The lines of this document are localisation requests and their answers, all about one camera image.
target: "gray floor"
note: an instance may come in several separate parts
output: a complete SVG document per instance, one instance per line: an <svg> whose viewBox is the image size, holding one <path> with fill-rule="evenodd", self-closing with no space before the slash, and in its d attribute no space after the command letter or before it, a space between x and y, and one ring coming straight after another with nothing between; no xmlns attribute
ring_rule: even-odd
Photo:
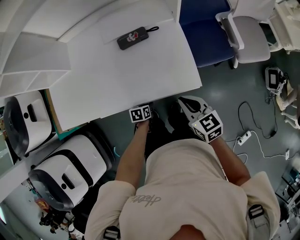
<svg viewBox="0 0 300 240"><path fill-rule="evenodd" d="M223 124L225 140L233 140L243 135L243 130L238 119L238 106L243 101L248 101L253 109L254 118L264 131L266 136L274 127L274 106L265 103L268 91L264 82L264 69L267 66L277 65L286 71L291 80L292 86L300 84L297 69L299 69L300 53L286 55L284 51L272 53L271 59L267 62L240 64L235 70L231 70L227 62L214 67L199 68L202 80L202 87L184 95L202 97L208 104L217 110ZM167 118L167 109L177 96L167 97L154 102L154 108L158 111L163 120ZM244 105L240 110L241 121L246 129L256 131L262 145L265 156L285 154L290 149L291 156L299 150L299 131L284 123L284 116L280 115L276 105L276 119L278 125L277 134L271 139L264 139L262 133L257 129L251 118L249 108ZM130 122L128 111L120 112L113 116L95 120L106 134L110 144L116 146L117 152L121 155L132 136L134 126ZM276 190L281 182L281 176L291 160L286 161L284 157L264 159L259 149L257 138L252 136L243 146L237 146L235 152L248 154L248 167L251 175L259 171L265 171L271 184Z"/></svg>

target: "black phone case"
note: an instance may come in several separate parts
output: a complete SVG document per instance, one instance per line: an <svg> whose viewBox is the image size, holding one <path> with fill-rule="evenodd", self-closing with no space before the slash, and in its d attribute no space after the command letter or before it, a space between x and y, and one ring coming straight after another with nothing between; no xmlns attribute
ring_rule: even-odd
<svg viewBox="0 0 300 240"><path fill-rule="evenodd" d="M122 37L119 37L117 43L121 50L125 50L149 37L146 29L140 27L132 32L129 32Z"/></svg>

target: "white office chair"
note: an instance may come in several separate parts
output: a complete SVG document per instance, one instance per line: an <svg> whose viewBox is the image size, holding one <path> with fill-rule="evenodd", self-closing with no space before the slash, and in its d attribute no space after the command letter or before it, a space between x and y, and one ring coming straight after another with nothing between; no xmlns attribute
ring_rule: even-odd
<svg viewBox="0 0 300 240"><path fill-rule="evenodd" d="M270 58L268 42L259 22L269 18L274 6L275 0L238 0L235 9L216 15L235 50L234 68L238 63Z"/></svg>

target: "white cable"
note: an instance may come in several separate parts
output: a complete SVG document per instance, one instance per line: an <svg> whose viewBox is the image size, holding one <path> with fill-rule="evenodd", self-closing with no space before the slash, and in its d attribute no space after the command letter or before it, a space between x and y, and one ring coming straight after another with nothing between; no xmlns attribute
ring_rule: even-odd
<svg viewBox="0 0 300 240"><path fill-rule="evenodd" d="M240 139L241 137L237 137L236 139L235 139L235 141L234 141L234 146L233 146L233 152L234 152L234 147L235 147L235 144L236 144L236 141L238 140L238 139ZM247 155L247 153L240 153L240 154L238 154L237 156L241 156L241 155L246 155L246 161L244 162L244 164L246 164L246 162L247 162L247 160L248 160L248 155Z"/></svg>
<svg viewBox="0 0 300 240"><path fill-rule="evenodd" d="M271 157L265 157L265 155L264 155L264 153L263 153L263 150L262 150L261 143L259 142L259 138L258 138L256 132L255 132L255 131L250 131L250 133L255 133L255 135L256 135L256 137L257 137L257 140L258 140L258 143L259 143L259 147L261 148L261 152L262 152L263 158L274 158L274 157L278 157L278 156L285 157L285 155L282 155L282 154L277 154L277 155L274 155L274 156L271 156Z"/></svg>

